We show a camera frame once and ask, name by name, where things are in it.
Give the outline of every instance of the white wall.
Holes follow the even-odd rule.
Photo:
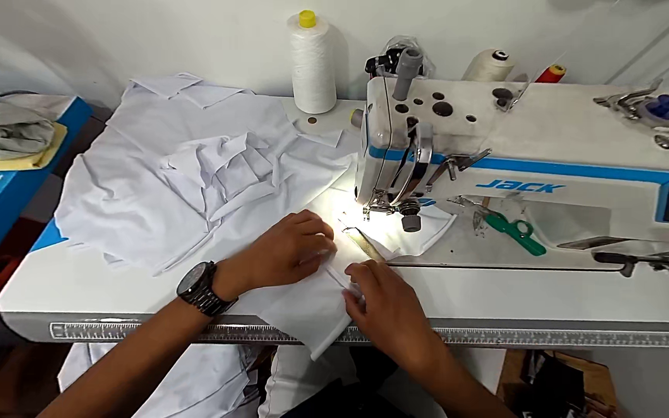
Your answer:
[[[265,94],[292,92],[285,20],[303,8],[336,28],[338,93],[362,98],[365,60],[417,36],[437,77],[505,48],[516,73],[554,62],[600,83],[669,25],[669,0],[0,0],[0,91],[77,93],[116,106],[137,74],[190,71]]]

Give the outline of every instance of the industrial sewing machine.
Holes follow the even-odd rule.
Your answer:
[[[423,206],[458,207],[518,219],[507,224],[542,246],[516,265],[502,254],[520,246],[505,240],[497,262],[474,263],[486,267],[668,268],[669,89],[402,78],[368,84],[355,189],[366,216],[401,214],[409,232]]]

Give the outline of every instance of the measuring ruler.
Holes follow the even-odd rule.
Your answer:
[[[51,337],[59,341],[111,342],[125,338],[135,323],[52,322]],[[562,329],[433,328],[448,344],[472,347],[669,347],[665,331],[590,331]],[[270,325],[209,325],[201,342],[295,344],[297,340]],[[357,327],[348,327],[336,343],[366,344]]]

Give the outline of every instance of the metal watch strap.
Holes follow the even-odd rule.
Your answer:
[[[221,299],[213,292],[213,277],[216,275],[216,264],[212,264],[210,270],[201,279],[201,285],[195,291],[188,295],[180,295],[180,297],[189,304],[198,308],[206,316],[216,316],[226,312],[237,299],[229,302]]]

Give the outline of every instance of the hand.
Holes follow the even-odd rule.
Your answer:
[[[335,232],[319,215],[288,214],[248,248],[218,263],[213,292],[233,300],[247,290],[298,282],[319,269],[337,251]]]
[[[373,345],[409,374],[430,365],[443,341],[432,331],[415,291],[385,262],[368,260],[347,266],[345,274],[360,285],[365,306],[345,290],[348,315]]]

